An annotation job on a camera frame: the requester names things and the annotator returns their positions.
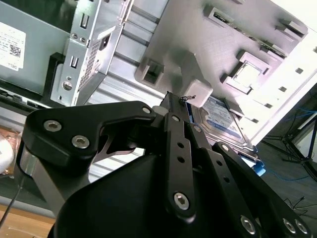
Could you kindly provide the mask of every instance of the blue hard drive label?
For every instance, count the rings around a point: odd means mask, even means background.
[[[209,125],[241,139],[241,132],[223,102],[210,97],[203,108],[208,112],[206,121]]]

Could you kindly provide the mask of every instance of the hard drive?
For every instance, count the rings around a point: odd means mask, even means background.
[[[231,113],[224,102],[209,97],[201,108],[192,106],[192,116],[199,125],[211,145],[223,141],[232,146],[238,153],[258,160],[253,145],[238,125],[238,118]]]

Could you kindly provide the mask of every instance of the blue cable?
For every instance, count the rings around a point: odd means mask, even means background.
[[[304,114],[304,115],[300,115],[300,116],[297,116],[295,118],[302,118],[302,117],[305,117],[305,116],[308,116],[308,115],[312,115],[314,114],[313,112],[310,112],[310,113],[307,113],[307,114]],[[293,120],[294,118],[288,118],[288,119],[285,119],[283,121],[288,121],[288,120]]]
[[[307,112],[307,113],[317,113],[317,111],[309,111],[309,110],[306,110],[306,109],[303,109],[303,108],[299,108],[299,109],[304,111],[304,112]]]
[[[272,171],[272,170],[267,170],[269,173],[273,174],[274,176],[276,176],[278,179],[283,180],[283,181],[287,181],[287,182],[291,182],[291,181],[299,181],[299,180],[303,180],[303,179],[307,179],[309,178],[309,176],[305,176],[302,178],[282,178],[280,175],[278,175],[276,172]]]

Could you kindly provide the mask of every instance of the white sticker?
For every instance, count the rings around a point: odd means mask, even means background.
[[[0,22],[0,65],[23,68],[26,34]]]
[[[203,108],[208,112],[208,124],[241,139],[241,132],[223,102],[210,97]]]

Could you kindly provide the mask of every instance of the silver screw head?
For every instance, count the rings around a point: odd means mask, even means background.
[[[172,116],[172,118],[173,118],[175,121],[180,121],[177,116]]]
[[[189,208],[189,201],[187,197],[180,192],[175,193],[174,195],[174,202],[181,210],[188,210]]]
[[[76,33],[71,34],[71,37],[72,37],[73,39],[75,39],[75,40],[77,40],[77,39],[78,39],[78,36],[77,36],[77,34],[76,34]]]
[[[222,147],[225,151],[229,152],[228,146],[226,146],[226,145],[221,145],[221,147]]]
[[[304,234],[308,233],[306,227],[304,227],[304,225],[302,223],[300,223],[298,220],[295,220],[295,223],[296,223],[298,229],[300,229],[302,233],[304,233]]]
[[[194,126],[194,129],[196,130],[196,131],[198,131],[198,132],[202,132],[202,130],[200,129],[200,127],[199,126]]]
[[[241,216],[240,218],[241,224],[244,227],[244,229],[246,229],[246,231],[252,235],[254,235],[256,233],[256,228],[253,225],[253,223],[250,221],[249,218],[245,217],[245,216]]]
[[[51,132],[57,132],[61,130],[61,124],[55,120],[47,120],[46,122],[44,122],[44,128],[45,130]]]
[[[293,225],[292,225],[289,221],[287,221],[285,218],[283,218],[283,222],[284,222],[284,225],[286,226],[286,228],[287,228],[291,233],[293,233],[293,234],[296,233],[295,228],[293,227]]]
[[[148,109],[148,108],[146,108],[146,107],[143,107],[142,110],[143,110],[145,113],[147,113],[147,114],[150,114],[150,113],[151,113],[150,109]]]
[[[89,146],[88,138],[84,137],[83,135],[74,136],[71,139],[73,146],[79,149],[86,149]]]

